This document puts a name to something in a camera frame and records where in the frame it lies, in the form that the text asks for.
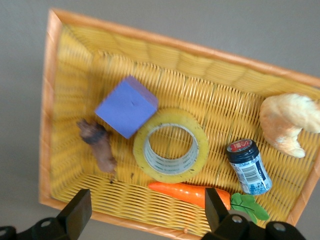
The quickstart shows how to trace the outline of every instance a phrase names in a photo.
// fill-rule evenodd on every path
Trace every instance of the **tape core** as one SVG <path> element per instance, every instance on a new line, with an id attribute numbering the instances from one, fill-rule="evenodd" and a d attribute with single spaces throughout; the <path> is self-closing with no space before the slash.
<path id="1" fill-rule="evenodd" d="M 154 152 L 150 145 L 150 137 L 155 131 L 165 127 L 181 128 L 191 135 L 192 144 L 185 155 L 175 159 L 168 159 L 161 157 Z M 188 171 L 194 165 L 199 155 L 199 144 L 195 135 L 186 127 L 175 123 L 164 123 L 154 127 L 148 133 L 147 138 L 144 141 L 143 149 L 144 157 L 147 163 L 150 165 L 150 167 L 156 170 L 157 172 L 160 172 L 165 175 L 176 175 Z"/>

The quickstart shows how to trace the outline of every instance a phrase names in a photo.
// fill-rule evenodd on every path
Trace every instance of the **gray floor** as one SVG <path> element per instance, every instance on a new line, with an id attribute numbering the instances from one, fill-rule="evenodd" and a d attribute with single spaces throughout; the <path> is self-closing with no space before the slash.
<path id="1" fill-rule="evenodd" d="M 320 77 L 319 0 L 1 0 L 0 226 L 18 232 L 58 211 L 38 203 L 47 15 L 59 7 Z M 320 184 L 297 228 L 320 235 Z M 163 237 L 90 220 L 80 239 Z"/>

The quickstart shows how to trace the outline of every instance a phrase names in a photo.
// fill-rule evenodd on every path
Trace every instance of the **bottle label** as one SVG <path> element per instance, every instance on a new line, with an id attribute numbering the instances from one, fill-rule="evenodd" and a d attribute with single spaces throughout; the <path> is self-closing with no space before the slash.
<path id="1" fill-rule="evenodd" d="M 242 190 L 246 194 L 264 194 L 272 187 L 272 181 L 265 170 L 260 153 L 253 160 L 230 164 L 236 172 Z"/>

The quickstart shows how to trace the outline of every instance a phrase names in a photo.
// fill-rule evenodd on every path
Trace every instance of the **bread roll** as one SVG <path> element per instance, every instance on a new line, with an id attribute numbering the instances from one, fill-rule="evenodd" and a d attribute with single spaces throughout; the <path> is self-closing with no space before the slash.
<path id="1" fill-rule="evenodd" d="M 298 142 L 302 129 L 320 133 L 320 106 L 309 97 L 286 93 L 265 99 L 260 108 L 265 140 L 280 152 L 295 158 L 306 153 Z"/>

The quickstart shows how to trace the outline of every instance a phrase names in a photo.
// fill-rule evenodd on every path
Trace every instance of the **barcode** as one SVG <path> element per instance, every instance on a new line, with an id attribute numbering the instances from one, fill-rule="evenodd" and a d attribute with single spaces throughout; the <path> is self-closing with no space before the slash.
<path id="1" fill-rule="evenodd" d="M 246 168 L 242 168 L 242 172 L 248 183 L 252 183 L 260 180 L 260 175 L 257 172 L 257 169 L 254 165 Z"/>

